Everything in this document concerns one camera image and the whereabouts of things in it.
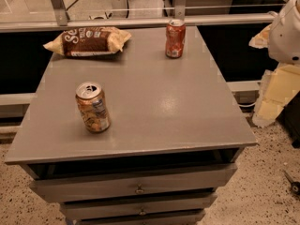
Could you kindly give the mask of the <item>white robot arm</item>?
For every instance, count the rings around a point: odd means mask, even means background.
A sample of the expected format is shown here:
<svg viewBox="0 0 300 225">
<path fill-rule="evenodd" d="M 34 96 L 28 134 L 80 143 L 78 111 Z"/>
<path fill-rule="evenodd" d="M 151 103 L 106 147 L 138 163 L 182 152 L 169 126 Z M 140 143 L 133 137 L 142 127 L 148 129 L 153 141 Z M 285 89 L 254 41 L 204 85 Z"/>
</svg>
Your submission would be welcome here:
<svg viewBox="0 0 300 225">
<path fill-rule="evenodd" d="M 300 0 L 289 0 L 273 20 L 268 52 L 280 63 L 300 64 Z"/>
</svg>

